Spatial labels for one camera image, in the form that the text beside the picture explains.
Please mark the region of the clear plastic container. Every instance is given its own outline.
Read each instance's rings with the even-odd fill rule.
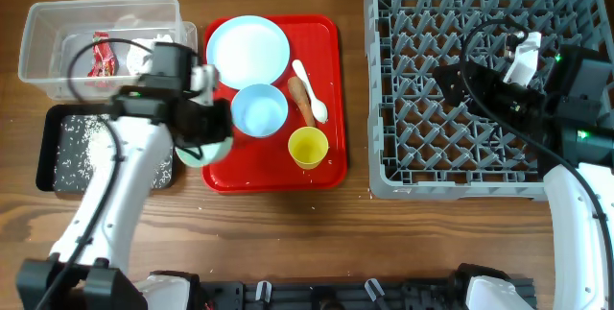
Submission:
[[[181,21],[177,0],[82,0],[36,3],[30,8],[21,41],[19,79],[44,90],[54,100],[73,100],[66,85],[68,64],[95,32],[109,37],[156,38],[168,35],[174,42],[188,45],[188,30],[194,25]],[[198,40],[190,36],[193,48]],[[128,44],[114,43],[111,49],[118,61],[115,76],[88,78],[94,57],[86,52],[75,64],[75,87],[84,98],[104,99],[118,86],[134,83],[126,68]]]

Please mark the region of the white plate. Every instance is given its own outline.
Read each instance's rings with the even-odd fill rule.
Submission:
[[[240,16],[223,23],[207,44],[207,62],[220,71],[220,81],[234,89],[271,84],[290,61],[290,44],[266,18]]]

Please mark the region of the wooden table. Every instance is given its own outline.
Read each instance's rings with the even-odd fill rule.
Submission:
[[[0,0],[0,309],[20,308],[14,278],[25,257],[45,258],[79,201],[35,187],[45,113],[54,103],[16,70],[28,8]],[[333,190],[220,196],[199,170],[147,200],[132,244],[130,278],[167,269],[203,280],[365,280],[446,276],[461,262],[535,278],[541,308],[554,293],[547,203],[371,199],[363,0],[178,0],[204,28],[240,14],[322,13],[339,26],[349,171]]]

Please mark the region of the green light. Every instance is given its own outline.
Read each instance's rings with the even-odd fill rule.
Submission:
[[[580,139],[588,138],[590,136],[591,136],[591,134],[586,132],[586,131],[578,131],[578,137]]]

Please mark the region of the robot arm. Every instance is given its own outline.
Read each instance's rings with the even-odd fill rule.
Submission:
[[[538,38],[530,33],[517,46],[515,56],[506,51],[514,62],[505,76],[468,62],[466,85],[460,64],[440,66],[434,77],[448,104],[460,105],[472,92],[480,104],[476,97],[470,98],[466,102],[470,113],[492,116],[485,114],[487,107],[509,126],[576,167],[586,180],[597,195],[597,204],[569,169],[548,155],[536,154],[553,216],[555,309],[611,308],[608,297],[612,295],[607,290],[611,289],[608,278],[612,271],[607,261],[613,248],[608,219],[614,205],[614,130],[600,122],[606,121],[601,98],[612,64],[596,51],[563,45],[544,95],[527,88],[535,72]],[[596,205],[604,218],[597,215]],[[518,299],[511,284],[476,275],[468,282],[465,304],[471,310],[523,309],[517,305]]]
[[[607,216],[613,215],[611,169],[581,163],[579,172],[601,194]],[[605,248],[588,195],[578,180],[560,165],[544,177],[544,183],[555,235],[554,309],[607,309]],[[611,222],[608,225],[611,235]],[[531,309],[512,284],[490,276],[471,278],[465,304],[469,310]]]
[[[175,146],[208,164],[230,150],[230,104],[213,100],[218,77],[217,70],[201,65],[191,49],[156,43],[152,70],[138,80],[143,85],[121,87],[108,104],[108,123],[120,141],[119,151],[114,144],[108,146],[116,170],[95,171],[49,259],[26,260],[22,265],[17,289],[26,310],[47,308],[47,303],[51,309],[85,302],[91,308],[135,310],[185,309],[195,303],[200,285],[196,287],[198,282],[190,275],[152,275],[135,286],[126,274],[132,236],[155,167],[168,151]],[[93,230],[85,237],[84,248],[77,250],[90,225]],[[85,280],[81,291],[74,289],[79,280]]]

